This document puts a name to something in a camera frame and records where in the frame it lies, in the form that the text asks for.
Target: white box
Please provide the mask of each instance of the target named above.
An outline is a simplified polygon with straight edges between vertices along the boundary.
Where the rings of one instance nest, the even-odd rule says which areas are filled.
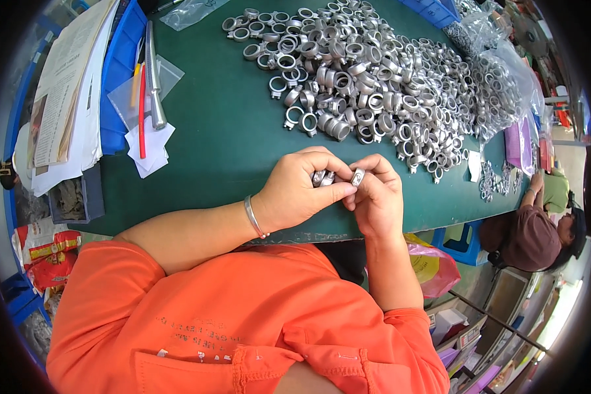
[[[467,325],[468,320],[466,319],[466,316],[462,314],[462,312],[455,308],[436,313],[435,329],[433,330],[433,334],[431,334],[433,346],[437,347],[444,338],[444,335],[449,332],[450,328],[460,323]]]

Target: yellow pen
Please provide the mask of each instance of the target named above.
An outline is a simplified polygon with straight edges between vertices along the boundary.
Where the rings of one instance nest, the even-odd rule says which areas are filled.
[[[132,86],[132,99],[131,99],[131,106],[136,105],[136,96],[138,95],[138,89],[140,88],[140,78],[136,78],[136,76],[140,75],[140,63],[136,64],[134,68],[134,84]]]

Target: bracelet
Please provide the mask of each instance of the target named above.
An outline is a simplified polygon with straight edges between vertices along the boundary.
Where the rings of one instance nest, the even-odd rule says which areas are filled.
[[[256,221],[256,217],[254,216],[254,211],[252,210],[252,196],[248,195],[247,197],[245,197],[245,212],[247,212],[248,214],[248,219],[250,220],[250,222],[252,222],[252,226],[254,227],[254,230],[256,230],[256,232],[258,233],[258,237],[260,239],[265,239],[266,236],[269,235],[269,233],[265,234],[264,232],[262,232],[260,230],[260,226],[258,225],[258,222]]]

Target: brown shirt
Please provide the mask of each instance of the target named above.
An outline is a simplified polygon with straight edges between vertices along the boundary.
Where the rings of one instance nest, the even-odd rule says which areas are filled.
[[[480,227],[481,248],[494,252],[500,248],[506,234],[510,239],[500,250],[501,256],[506,265],[523,271],[542,271],[560,253],[556,225],[539,207],[527,205],[484,220]]]

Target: green work mat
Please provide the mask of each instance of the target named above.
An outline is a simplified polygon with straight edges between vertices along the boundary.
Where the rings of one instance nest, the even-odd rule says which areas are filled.
[[[397,34],[427,37],[452,45],[441,30],[398,1],[373,0],[372,4]],[[246,61],[244,47],[258,40],[242,43],[229,40],[221,22],[229,16],[243,14],[248,7],[260,12],[278,10],[295,14],[299,7],[315,11],[325,6],[323,1],[312,0],[232,0],[180,32],[157,19],[165,11],[153,18],[156,51],[186,73],[163,101],[168,121],[176,127],[166,145],[169,164],[141,179],[126,152],[103,156],[100,163],[105,215],[88,225],[71,228],[116,235],[172,210],[211,208],[242,201],[263,187],[281,156],[312,145],[326,146],[348,164],[368,154],[385,156],[403,181],[405,232],[473,221],[515,209],[520,192],[511,192],[506,197],[495,194],[492,202],[482,201],[478,184],[469,182],[466,162],[445,173],[440,184],[435,185],[424,166],[410,175],[407,165],[396,159],[395,147],[389,139],[380,144],[361,145],[354,132],[343,142],[337,142],[321,132],[309,138],[297,128],[291,131],[283,128],[286,108],[282,99],[270,99],[268,90],[269,79],[279,72],[263,71],[256,62]],[[504,162],[502,134],[493,138],[484,150],[496,173],[501,173]],[[475,138],[465,138],[464,147],[478,150]],[[353,214],[337,203],[299,226],[254,242],[308,243],[361,236]]]

